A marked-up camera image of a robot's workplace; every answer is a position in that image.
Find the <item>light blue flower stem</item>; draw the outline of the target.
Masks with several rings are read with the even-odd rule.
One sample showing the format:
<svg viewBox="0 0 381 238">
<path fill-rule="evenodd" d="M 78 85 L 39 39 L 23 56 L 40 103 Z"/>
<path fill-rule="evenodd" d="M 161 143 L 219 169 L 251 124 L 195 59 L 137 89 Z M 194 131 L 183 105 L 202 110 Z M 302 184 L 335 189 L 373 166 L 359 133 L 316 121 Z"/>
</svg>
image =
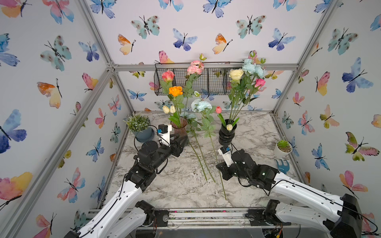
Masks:
<svg viewBox="0 0 381 238">
<path fill-rule="evenodd" d="M 188 123 L 186 126 L 186 132 L 188 133 L 190 138 L 194 140 L 194 143 L 195 143 L 195 146 L 193 146 L 192 143 L 190 143 L 190 146 L 191 146 L 194 154 L 196 155 L 196 157 L 199 161 L 199 164 L 201 166 L 201 170 L 202 170 L 202 173 L 205 177 L 205 180 L 208 180 L 208 177 L 206 175 L 206 173 L 208 173 L 210 178 L 212 179 L 212 181 L 216 182 L 214 176 L 212 175 L 212 173 L 209 169 L 209 166 L 206 162 L 204 153 L 203 153 L 202 148 L 201 148 L 201 144 L 198 140 L 199 133 L 201 132 L 202 123 L 198 122 L 196 114 L 191 113 L 190 111 L 182 112 L 181 117 L 183 117 L 186 120 L 186 122 Z"/>
<path fill-rule="evenodd" d="M 215 118 L 213 117 L 213 115 L 215 114 L 216 107 L 212 106 L 209 102 L 199 98 L 191 103 L 190 108 L 192 113 L 196 114 L 198 122 L 202 123 L 201 132 L 199 133 L 198 140 L 201 144 L 201 148 L 204 153 L 206 162 L 208 166 L 210 166 L 211 162 L 209 162 L 207 154 L 210 152 L 212 158 L 215 160 L 217 159 L 217 152 L 215 149 L 215 143 L 213 141 L 213 139 L 216 137 Z"/>
</svg>

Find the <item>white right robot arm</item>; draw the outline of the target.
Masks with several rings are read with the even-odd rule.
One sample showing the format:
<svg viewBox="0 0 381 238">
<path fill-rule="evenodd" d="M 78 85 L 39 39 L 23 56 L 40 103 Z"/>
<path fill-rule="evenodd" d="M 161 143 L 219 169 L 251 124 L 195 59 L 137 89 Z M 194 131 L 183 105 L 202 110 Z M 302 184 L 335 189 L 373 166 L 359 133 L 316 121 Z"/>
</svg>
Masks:
<svg viewBox="0 0 381 238">
<path fill-rule="evenodd" d="M 350 195 L 337 196 L 299 182 L 269 165 L 257 164 L 244 150 L 218 149 L 224 159 L 217 164 L 224 180 L 236 177 L 246 187 L 279 193 L 302 206 L 271 199 L 260 218 L 271 225 L 299 224 L 326 232 L 333 238 L 360 238 L 363 217 L 358 200 Z"/>
</svg>

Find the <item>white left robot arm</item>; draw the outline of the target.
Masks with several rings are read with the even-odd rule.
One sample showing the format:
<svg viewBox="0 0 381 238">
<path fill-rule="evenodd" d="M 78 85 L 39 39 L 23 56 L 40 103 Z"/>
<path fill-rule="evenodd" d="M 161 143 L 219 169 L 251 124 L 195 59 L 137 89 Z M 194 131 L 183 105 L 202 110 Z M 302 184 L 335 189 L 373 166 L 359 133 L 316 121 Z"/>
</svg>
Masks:
<svg viewBox="0 0 381 238">
<path fill-rule="evenodd" d="M 111 200 L 86 225 L 69 231 L 65 237 L 125 238 L 140 226 L 155 225 L 154 206 L 139 198 L 159 173 L 158 168 L 166 167 L 170 156 L 181 155 L 189 138 L 166 133 L 160 140 L 160 144 L 147 141 L 142 145 Z"/>
</svg>

